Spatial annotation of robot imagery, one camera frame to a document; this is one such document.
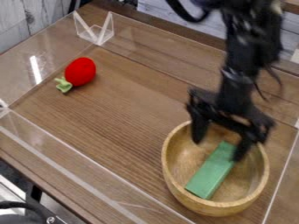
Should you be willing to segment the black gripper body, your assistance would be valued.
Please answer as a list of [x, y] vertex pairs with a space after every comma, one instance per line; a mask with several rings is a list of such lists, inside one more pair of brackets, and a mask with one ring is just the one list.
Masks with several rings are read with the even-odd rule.
[[193, 87], [189, 91], [190, 100], [186, 109], [189, 105], [193, 105], [206, 112], [210, 123], [216, 122], [238, 133], [254, 132], [257, 141], [264, 143], [276, 126], [276, 121], [258, 109], [252, 100], [257, 78], [229, 68], [222, 69], [221, 74], [220, 92]]

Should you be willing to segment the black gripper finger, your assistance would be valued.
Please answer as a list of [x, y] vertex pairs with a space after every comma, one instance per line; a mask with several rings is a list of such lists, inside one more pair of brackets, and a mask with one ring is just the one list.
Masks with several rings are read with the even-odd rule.
[[240, 132], [241, 140], [238, 142], [238, 147], [234, 152], [234, 161], [240, 162], [248, 155], [252, 147], [257, 144], [258, 136], [254, 132], [246, 131]]
[[193, 105], [187, 106], [187, 111], [191, 116], [191, 139], [195, 144], [199, 144], [210, 127], [210, 117]]

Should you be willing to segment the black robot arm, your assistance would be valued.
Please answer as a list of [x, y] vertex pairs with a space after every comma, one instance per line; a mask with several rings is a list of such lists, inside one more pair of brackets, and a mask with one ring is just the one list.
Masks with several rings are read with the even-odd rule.
[[284, 11], [280, 0], [191, 0], [201, 8], [198, 23], [220, 11], [226, 25], [226, 60], [221, 69], [220, 91], [190, 90], [186, 105], [191, 116], [191, 138], [199, 143], [213, 123], [241, 135], [233, 159], [244, 159], [254, 144], [268, 140], [274, 119], [256, 106], [252, 95], [260, 90], [258, 76], [280, 61]]

